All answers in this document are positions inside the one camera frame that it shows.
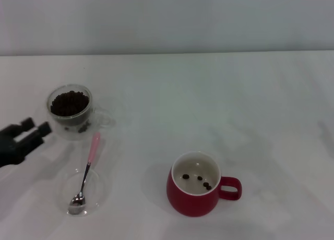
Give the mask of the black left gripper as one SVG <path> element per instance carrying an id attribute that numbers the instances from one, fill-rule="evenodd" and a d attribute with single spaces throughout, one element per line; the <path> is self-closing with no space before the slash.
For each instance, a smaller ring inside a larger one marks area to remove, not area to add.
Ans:
<path id="1" fill-rule="evenodd" d="M 15 140 L 34 127 L 33 119 L 28 117 L 20 124 L 8 125 L 1 131 L 1 167 L 22 163 L 29 153 L 44 143 L 43 138 L 52 132 L 49 123 L 44 122 L 22 140 Z"/>

